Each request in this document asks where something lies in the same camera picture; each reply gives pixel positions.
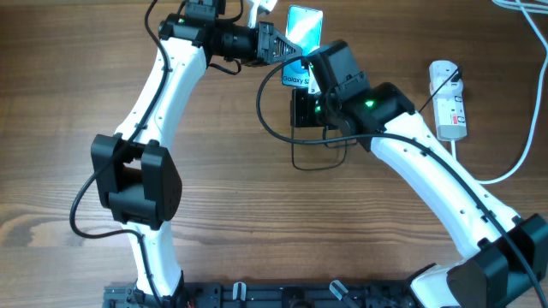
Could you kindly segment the blue screen smartphone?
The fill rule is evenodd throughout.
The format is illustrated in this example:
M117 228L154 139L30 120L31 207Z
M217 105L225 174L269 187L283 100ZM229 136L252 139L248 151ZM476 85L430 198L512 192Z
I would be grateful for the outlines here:
M291 5L288 11L286 37L302 48L305 56L320 46L324 12L298 5ZM283 68L281 82L284 86L307 88L309 70L300 61L292 62Z

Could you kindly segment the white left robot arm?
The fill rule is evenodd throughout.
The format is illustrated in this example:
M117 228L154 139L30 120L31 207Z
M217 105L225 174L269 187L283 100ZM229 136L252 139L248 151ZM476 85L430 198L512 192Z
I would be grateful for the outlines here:
M273 1L252 1L245 25L225 18L223 1L185 1L160 23L152 39L157 59L130 114L112 135L97 135L91 157L101 205L131 238L138 278L132 302L171 307L182 300L184 278L176 261L171 220L182 179L170 155L177 126L211 59L262 67L301 54L271 23Z

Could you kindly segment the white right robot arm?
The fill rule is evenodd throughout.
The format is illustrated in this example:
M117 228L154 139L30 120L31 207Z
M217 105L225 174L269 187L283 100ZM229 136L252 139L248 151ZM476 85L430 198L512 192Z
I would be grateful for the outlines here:
M371 86L342 40L301 59L310 73L304 114L333 126L393 168L444 225L460 260L432 264L410 288L424 307L505 307L547 273L547 223L522 218L490 194L436 140L389 82Z

